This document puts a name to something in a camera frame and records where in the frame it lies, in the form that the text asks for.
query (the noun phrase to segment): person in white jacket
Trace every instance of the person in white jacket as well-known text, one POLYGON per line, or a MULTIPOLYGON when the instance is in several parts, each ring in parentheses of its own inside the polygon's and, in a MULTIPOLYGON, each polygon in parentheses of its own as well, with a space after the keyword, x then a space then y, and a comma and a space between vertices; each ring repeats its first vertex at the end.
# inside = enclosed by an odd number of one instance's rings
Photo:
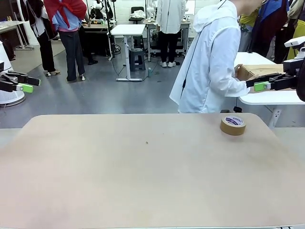
POLYGON ((159 43, 161 49, 161 67, 174 67, 178 32, 185 14, 185 0, 158 0, 157 31, 159 31, 159 43), (167 48, 169 47, 168 66, 167 48))
POLYGON ((251 14, 263 0, 222 0, 196 14, 197 35, 181 66, 170 98, 180 113, 218 113, 225 97, 249 93, 246 82, 234 79, 240 28, 237 18, 251 14))

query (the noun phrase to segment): brick wall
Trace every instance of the brick wall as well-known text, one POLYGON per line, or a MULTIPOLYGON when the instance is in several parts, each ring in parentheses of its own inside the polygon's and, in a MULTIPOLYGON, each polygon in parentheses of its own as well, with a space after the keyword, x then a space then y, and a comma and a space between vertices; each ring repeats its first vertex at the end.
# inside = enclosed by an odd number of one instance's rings
MULTIPOLYGON (((94 0, 88 0, 89 7, 92 5, 94 0)), ((197 13, 202 7, 216 4, 219 0, 196 0, 196 8, 195 12, 197 13)), ((143 6, 145 8, 145 0, 117 0, 115 2, 115 11, 116 17, 119 24, 129 24, 131 22, 128 21, 131 13, 132 6, 143 6)))

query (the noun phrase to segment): roll of tape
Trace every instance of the roll of tape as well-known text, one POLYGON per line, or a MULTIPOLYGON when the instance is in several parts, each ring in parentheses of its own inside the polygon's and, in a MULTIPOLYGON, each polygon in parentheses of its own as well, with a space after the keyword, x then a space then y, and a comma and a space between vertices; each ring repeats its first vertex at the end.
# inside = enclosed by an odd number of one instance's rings
POLYGON ((237 116, 227 116, 221 120, 220 129, 228 135, 238 136, 244 134, 246 123, 237 116))

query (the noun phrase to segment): hood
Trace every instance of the hood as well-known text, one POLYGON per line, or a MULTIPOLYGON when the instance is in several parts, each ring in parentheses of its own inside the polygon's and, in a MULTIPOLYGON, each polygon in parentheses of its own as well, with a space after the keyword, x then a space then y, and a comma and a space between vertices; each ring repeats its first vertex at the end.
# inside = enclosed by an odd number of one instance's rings
POLYGON ((213 21, 227 17, 232 17, 237 20, 236 7, 229 0, 226 0, 225 2, 221 1, 215 5, 203 7, 198 11, 194 18, 194 30, 199 33, 204 29, 205 26, 211 24, 213 21))

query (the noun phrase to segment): white hooded jacket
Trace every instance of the white hooded jacket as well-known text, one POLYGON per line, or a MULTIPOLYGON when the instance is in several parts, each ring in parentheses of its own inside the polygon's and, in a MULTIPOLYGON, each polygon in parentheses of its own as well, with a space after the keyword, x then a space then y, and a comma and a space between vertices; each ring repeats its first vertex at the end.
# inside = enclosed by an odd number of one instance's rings
POLYGON ((196 14, 193 27, 197 35, 170 98, 181 113, 220 112, 225 97, 239 97, 250 91, 245 82, 233 78, 240 42, 236 7, 229 0, 204 7, 196 14))
POLYGON ((176 34, 185 14, 185 0, 158 0, 156 23, 163 33, 176 34))

